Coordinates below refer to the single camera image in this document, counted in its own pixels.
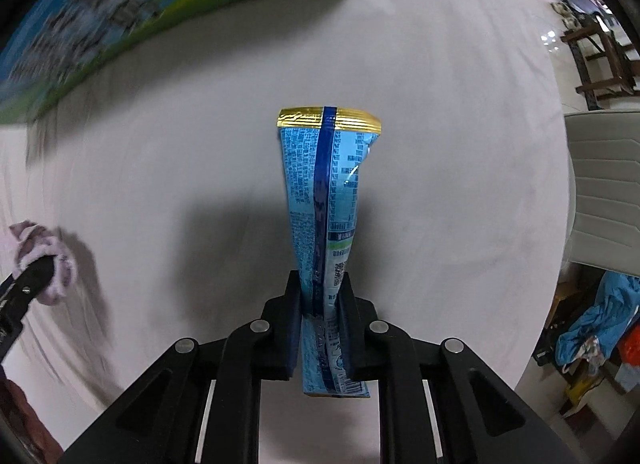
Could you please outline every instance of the round metal rivet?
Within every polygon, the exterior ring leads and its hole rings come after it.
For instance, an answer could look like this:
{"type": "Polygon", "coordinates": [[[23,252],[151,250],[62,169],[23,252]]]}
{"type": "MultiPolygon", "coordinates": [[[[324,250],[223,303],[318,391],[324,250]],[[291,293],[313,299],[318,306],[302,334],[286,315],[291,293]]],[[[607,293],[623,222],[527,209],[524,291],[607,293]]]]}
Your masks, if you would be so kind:
{"type": "Polygon", "coordinates": [[[453,354],[459,354],[465,349],[465,344],[458,338],[449,338],[444,342],[444,348],[449,352],[453,352],[453,354]]]}
{"type": "Polygon", "coordinates": [[[369,323],[369,330],[371,332],[375,332],[376,334],[384,334],[389,330],[389,324],[386,321],[377,319],[369,323]]]}
{"type": "Polygon", "coordinates": [[[254,332],[267,332],[269,327],[269,322],[265,319],[255,319],[251,322],[251,330],[254,332]]]}
{"type": "Polygon", "coordinates": [[[195,346],[196,345],[192,339],[182,338],[175,342],[174,348],[175,351],[180,352],[180,354],[187,354],[188,352],[191,352],[195,346]]]}

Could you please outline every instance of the white chair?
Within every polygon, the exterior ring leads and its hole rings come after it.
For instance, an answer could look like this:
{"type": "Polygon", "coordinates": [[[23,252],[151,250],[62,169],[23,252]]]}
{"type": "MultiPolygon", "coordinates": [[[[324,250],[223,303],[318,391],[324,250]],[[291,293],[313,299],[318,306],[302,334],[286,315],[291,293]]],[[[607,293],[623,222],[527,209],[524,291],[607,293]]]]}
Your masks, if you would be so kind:
{"type": "Polygon", "coordinates": [[[574,262],[640,277],[640,111],[564,116],[575,172],[574,262]]]}

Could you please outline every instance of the blue cloth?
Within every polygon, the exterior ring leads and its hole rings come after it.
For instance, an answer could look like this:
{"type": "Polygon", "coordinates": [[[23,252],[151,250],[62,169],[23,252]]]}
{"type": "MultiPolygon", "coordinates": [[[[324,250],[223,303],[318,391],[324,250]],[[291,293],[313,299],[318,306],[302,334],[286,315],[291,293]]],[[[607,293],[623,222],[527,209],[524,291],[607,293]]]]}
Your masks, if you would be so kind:
{"type": "Polygon", "coordinates": [[[605,358],[625,333],[629,321],[640,306],[640,279],[607,271],[598,287],[595,303],[558,338],[556,362],[571,363],[580,346],[597,336],[605,358]]]}

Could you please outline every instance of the blue snack package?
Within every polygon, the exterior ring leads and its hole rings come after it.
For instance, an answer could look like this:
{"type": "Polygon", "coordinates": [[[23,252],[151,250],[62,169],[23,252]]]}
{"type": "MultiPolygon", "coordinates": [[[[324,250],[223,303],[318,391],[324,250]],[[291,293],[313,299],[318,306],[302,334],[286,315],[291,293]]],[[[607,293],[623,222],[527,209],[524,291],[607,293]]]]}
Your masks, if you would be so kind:
{"type": "Polygon", "coordinates": [[[335,301],[356,227],[358,167],[380,121],[359,110],[302,107],[283,109],[278,127],[302,288],[303,391],[369,397],[366,383],[344,370],[335,301]]]}

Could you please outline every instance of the white tablecloth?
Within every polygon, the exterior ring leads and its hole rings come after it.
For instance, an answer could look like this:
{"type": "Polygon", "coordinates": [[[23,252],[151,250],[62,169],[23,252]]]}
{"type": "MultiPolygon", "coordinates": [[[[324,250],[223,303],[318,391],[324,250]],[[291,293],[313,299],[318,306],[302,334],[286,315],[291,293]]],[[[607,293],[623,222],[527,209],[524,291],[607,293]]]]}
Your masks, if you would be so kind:
{"type": "MultiPolygon", "coordinates": [[[[356,294],[413,337],[463,339],[515,386],[568,202],[531,23],[522,0],[255,0],[123,54],[28,133],[0,131],[3,224],[62,228],[81,267],[64,305],[32,308],[19,349],[99,404],[178,338],[258,317],[295,266],[276,117],[327,104],[383,122],[360,172],[356,294]]],[[[377,411],[265,383],[260,461],[377,462],[377,411]]]]}

